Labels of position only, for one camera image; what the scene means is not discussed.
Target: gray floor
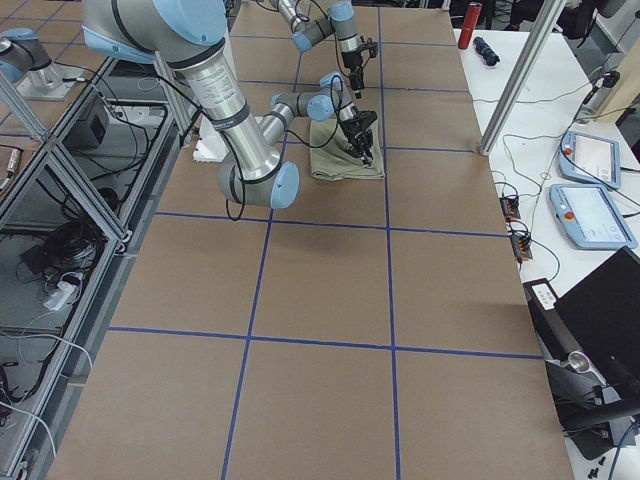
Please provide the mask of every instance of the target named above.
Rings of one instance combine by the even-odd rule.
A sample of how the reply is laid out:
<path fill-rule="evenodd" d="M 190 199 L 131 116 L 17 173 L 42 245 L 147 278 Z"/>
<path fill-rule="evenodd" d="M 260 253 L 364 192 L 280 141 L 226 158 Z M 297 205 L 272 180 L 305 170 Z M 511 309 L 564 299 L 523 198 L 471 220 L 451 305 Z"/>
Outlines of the gray floor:
<path fill-rule="evenodd" d="M 492 29 L 502 30 L 509 23 L 509 12 L 512 0 L 496 1 L 496 17 L 493 20 Z M 533 23 L 524 22 L 522 30 L 530 30 Z M 623 55 L 617 53 L 615 45 L 598 29 L 594 28 L 584 44 L 578 48 L 581 40 L 567 40 L 569 47 L 589 78 L 597 78 L 598 71 L 604 65 L 604 69 L 613 68 L 622 60 Z M 620 125 L 620 131 L 630 146 L 640 139 L 640 113 L 636 111 L 629 115 Z"/>

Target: white label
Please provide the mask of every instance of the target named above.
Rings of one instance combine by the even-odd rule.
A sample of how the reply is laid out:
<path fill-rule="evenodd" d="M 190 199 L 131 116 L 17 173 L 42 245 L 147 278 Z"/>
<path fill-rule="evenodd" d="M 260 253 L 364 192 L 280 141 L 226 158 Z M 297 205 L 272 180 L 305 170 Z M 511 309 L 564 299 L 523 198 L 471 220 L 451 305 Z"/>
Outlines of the white label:
<path fill-rule="evenodd" d="M 553 310 L 553 306 L 556 303 L 556 297 L 546 283 L 534 285 L 531 287 L 531 290 L 533 290 L 533 293 L 538 297 L 538 301 L 542 304 L 542 308 L 545 310 Z"/>
<path fill-rule="evenodd" d="M 204 108 L 215 108 L 238 94 L 231 73 L 224 67 L 206 78 L 190 80 L 189 85 Z"/>

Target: cloth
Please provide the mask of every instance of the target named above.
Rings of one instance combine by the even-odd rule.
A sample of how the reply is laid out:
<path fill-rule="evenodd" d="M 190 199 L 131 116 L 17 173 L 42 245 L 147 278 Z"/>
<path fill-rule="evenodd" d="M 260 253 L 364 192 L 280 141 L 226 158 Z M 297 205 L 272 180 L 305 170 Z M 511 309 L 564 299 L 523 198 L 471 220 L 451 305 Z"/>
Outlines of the cloth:
<path fill-rule="evenodd" d="M 336 120 L 325 122 L 311 122 L 309 134 L 311 145 L 322 145 L 336 128 Z M 371 125 L 373 132 L 373 161 L 367 166 L 359 158 L 353 158 L 345 152 L 349 143 L 338 128 L 333 139 L 322 148 L 312 148 L 309 160 L 311 176 L 321 180 L 343 180 L 345 178 L 360 178 L 379 180 L 384 178 L 382 151 L 380 150 L 380 136 L 378 134 L 378 120 Z"/>

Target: white cable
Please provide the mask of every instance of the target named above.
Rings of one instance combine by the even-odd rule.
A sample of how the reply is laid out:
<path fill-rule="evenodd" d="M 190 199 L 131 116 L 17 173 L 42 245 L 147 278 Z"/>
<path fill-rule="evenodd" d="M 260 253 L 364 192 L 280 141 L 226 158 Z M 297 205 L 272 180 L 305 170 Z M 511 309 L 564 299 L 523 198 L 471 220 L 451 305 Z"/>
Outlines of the white cable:
<path fill-rule="evenodd" d="M 56 443 L 53 441 L 53 435 L 51 435 L 51 430 L 49 429 L 49 425 L 47 425 L 45 423 L 44 420 L 42 420 L 39 416 L 30 413 L 30 412 L 25 412 L 24 410 L 20 410 L 19 408 L 14 407 L 13 405 L 9 405 L 8 403 L 4 403 L 2 401 L 0 401 L 0 405 L 2 405 L 3 407 L 6 408 L 10 408 L 11 410 L 18 412 L 18 413 L 22 413 L 23 415 L 27 415 L 28 417 L 31 417 L 33 419 L 35 419 L 36 421 L 38 421 L 40 423 L 40 425 L 42 425 L 44 427 L 44 429 L 47 431 L 47 435 L 49 436 L 49 441 L 51 441 L 51 449 L 53 450 L 53 458 L 56 458 L 56 456 L 58 455 L 58 451 L 56 450 Z"/>
<path fill-rule="evenodd" d="M 53 335 L 50 333 L 39 333 L 39 334 L 34 334 L 34 335 L 7 335 L 6 333 L 0 331 L 0 334 L 5 337 L 5 338 L 10 338 L 12 340 L 18 340 L 20 341 L 20 339 L 22 338 L 53 338 L 55 340 L 58 340 L 59 342 L 62 342 L 66 345 L 69 345 L 70 347 L 74 347 L 77 348 L 78 350 L 82 351 L 82 353 L 84 353 L 87 357 L 87 361 L 89 362 L 89 369 L 93 370 L 93 360 L 91 359 L 91 355 L 89 354 L 89 352 L 84 348 L 81 347 L 80 345 L 70 342 L 69 340 L 66 340 L 62 337 L 58 337 L 57 335 Z"/>

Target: red cylinder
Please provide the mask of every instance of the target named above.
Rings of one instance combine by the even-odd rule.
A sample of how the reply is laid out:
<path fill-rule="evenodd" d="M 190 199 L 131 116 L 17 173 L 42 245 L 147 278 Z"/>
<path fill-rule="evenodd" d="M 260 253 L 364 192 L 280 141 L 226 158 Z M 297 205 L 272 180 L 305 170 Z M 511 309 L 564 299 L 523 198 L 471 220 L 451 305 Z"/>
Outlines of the red cylinder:
<path fill-rule="evenodd" d="M 464 16 L 460 38 L 458 39 L 458 48 L 460 50 L 465 50 L 469 46 L 471 35 L 473 34 L 473 30 L 474 28 L 476 28 L 478 18 L 480 17 L 480 10 L 482 10 L 481 3 L 469 3 L 469 6 L 467 7 L 467 13 Z"/>

